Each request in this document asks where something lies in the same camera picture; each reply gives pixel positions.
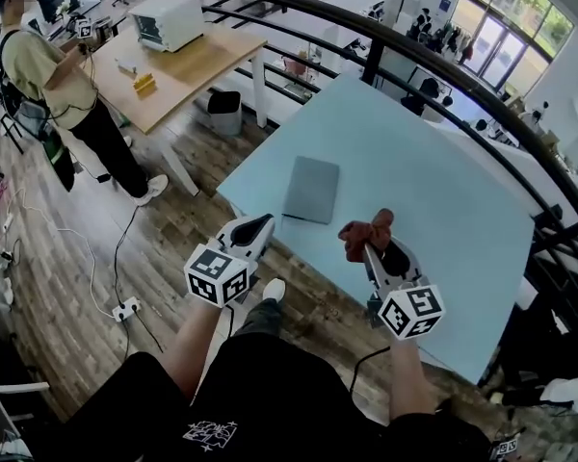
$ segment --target beige t-shirt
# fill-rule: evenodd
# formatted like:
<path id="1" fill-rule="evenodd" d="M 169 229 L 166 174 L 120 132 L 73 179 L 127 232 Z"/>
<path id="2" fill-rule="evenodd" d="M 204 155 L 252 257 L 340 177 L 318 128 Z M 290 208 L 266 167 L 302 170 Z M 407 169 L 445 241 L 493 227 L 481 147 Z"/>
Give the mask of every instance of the beige t-shirt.
<path id="1" fill-rule="evenodd" d="M 5 28 L 0 42 L 16 27 Z M 65 53 L 33 31 L 22 29 L 4 46 L 2 64 L 14 85 L 34 100 L 44 100 L 56 123 L 70 130 L 88 115 L 96 101 L 90 78 L 79 67 L 53 90 L 47 84 Z"/>

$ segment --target gray trash bin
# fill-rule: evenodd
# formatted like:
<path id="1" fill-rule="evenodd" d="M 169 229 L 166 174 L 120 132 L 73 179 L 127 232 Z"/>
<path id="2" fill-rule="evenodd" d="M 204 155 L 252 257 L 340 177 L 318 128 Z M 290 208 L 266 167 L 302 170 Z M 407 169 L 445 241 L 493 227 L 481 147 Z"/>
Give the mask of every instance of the gray trash bin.
<path id="1" fill-rule="evenodd" d="M 212 118 L 212 127 L 220 134 L 229 137 L 242 132 L 242 97 L 240 92 L 213 92 L 208 102 L 208 114 Z"/>

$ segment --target white cable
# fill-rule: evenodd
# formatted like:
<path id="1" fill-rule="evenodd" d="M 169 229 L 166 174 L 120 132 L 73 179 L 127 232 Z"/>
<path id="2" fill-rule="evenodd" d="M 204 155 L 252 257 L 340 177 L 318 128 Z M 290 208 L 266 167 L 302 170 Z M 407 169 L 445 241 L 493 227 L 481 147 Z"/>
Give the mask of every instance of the white cable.
<path id="1" fill-rule="evenodd" d="M 82 240 L 84 240 L 86 242 L 86 246 L 88 247 L 88 252 L 90 253 L 90 256 L 92 257 L 92 275 L 90 276 L 90 296 L 92 297 L 92 301 L 94 302 L 94 306 L 96 307 L 96 309 L 102 313 L 103 315 L 109 317 L 110 319 L 113 319 L 114 316 L 110 315 L 109 313 L 107 313 L 106 311 L 102 310 L 100 308 L 100 306 L 98 306 L 98 303 L 96 302 L 96 298 L 94 297 L 94 292 L 92 291 L 92 284 L 94 282 L 94 272 L 96 271 L 96 259 L 94 258 L 94 254 L 92 253 L 92 249 L 90 248 L 90 243 L 88 242 L 88 238 L 86 238 L 85 236 L 79 234 L 77 231 L 75 231 L 74 229 L 69 229 L 67 227 L 58 227 L 56 226 L 56 224 L 54 224 L 51 220 L 49 220 L 47 218 L 47 216 L 44 214 L 44 212 L 41 209 L 37 209 L 36 207 L 27 207 L 26 206 L 26 189 L 25 188 L 20 188 L 19 190 L 17 190 L 13 197 L 11 198 L 11 200 L 9 201 L 9 205 L 7 206 L 7 214 L 11 213 L 11 204 L 13 203 L 13 201 L 16 199 L 17 195 L 19 194 L 19 192 L 23 192 L 23 198 L 21 200 L 21 207 L 23 209 L 26 209 L 27 211 L 36 211 L 38 212 L 43 219 L 45 219 L 45 221 L 47 222 L 47 224 L 49 226 L 53 226 L 53 228 L 56 231 L 64 231 L 64 232 L 68 232 L 68 233 L 73 233 L 75 235 L 77 235 L 79 238 L 81 238 Z"/>

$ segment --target light blue table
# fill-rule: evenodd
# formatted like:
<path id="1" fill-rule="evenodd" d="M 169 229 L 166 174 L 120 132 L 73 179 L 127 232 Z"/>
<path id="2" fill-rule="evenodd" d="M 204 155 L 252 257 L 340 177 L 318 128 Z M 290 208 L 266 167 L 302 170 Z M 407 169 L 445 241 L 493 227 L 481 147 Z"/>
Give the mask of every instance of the light blue table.
<path id="1" fill-rule="evenodd" d="M 281 217 L 299 155 L 340 166 L 329 225 Z M 517 296 L 533 222 L 506 189 L 419 117 L 340 76 L 263 142 L 219 193 L 245 214 L 274 214 L 275 237 L 361 304 L 373 288 L 364 266 L 345 260 L 337 234 L 350 220 L 370 221 L 390 208 L 393 234 L 415 252 L 447 307 L 420 346 L 469 381 L 480 379 Z"/>

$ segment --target door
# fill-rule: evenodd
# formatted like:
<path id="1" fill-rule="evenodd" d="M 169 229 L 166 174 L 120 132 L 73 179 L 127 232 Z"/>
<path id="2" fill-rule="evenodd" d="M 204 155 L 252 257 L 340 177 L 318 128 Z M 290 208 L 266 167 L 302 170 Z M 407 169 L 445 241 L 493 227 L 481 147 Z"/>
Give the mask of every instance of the door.
<path id="1" fill-rule="evenodd" d="M 487 17 L 478 35 L 475 37 L 473 57 L 464 64 L 473 72 L 479 74 L 494 48 L 501 42 L 501 36 L 504 31 L 505 28 L 503 24 L 490 16 Z"/>
<path id="2" fill-rule="evenodd" d="M 501 46 L 482 73 L 482 78 L 498 90 L 522 55 L 524 48 L 525 44 L 518 36 L 507 32 Z"/>

